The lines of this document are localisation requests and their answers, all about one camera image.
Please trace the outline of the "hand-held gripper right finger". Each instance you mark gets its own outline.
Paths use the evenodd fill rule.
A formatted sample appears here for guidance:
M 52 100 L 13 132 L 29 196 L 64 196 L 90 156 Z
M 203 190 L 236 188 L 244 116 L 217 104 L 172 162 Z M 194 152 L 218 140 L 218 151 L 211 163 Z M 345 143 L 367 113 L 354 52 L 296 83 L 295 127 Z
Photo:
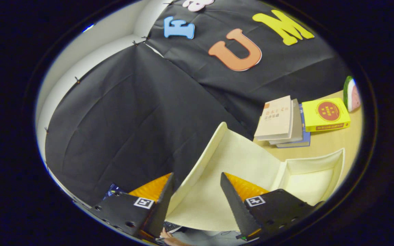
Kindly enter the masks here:
M 278 237 L 322 205 L 309 205 L 283 189 L 267 191 L 226 172 L 220 185 L 246 241 Z

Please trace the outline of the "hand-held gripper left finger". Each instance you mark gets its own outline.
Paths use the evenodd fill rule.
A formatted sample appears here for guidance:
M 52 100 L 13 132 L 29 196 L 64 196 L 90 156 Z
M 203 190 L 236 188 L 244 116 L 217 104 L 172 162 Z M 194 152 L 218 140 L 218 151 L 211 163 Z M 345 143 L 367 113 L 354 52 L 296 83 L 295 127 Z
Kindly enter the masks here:
M 169 173 L 129 192 L 115 191 L 89 212 L 128 236 L 153 240 L 159 236 L 173 195 Z

